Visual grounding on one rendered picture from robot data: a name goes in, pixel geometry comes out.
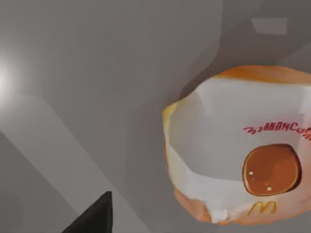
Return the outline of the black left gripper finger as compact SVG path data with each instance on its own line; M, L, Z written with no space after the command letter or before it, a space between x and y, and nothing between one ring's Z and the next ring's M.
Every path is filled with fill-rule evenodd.
M112 192L106 191L61 233L112 233Z

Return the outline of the paper-wrapped burger bun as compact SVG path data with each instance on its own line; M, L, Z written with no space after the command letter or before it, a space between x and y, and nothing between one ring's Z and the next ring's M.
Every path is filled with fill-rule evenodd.
M253 225L311 210L311 74L245 65L162 112L179 203L198 221Z

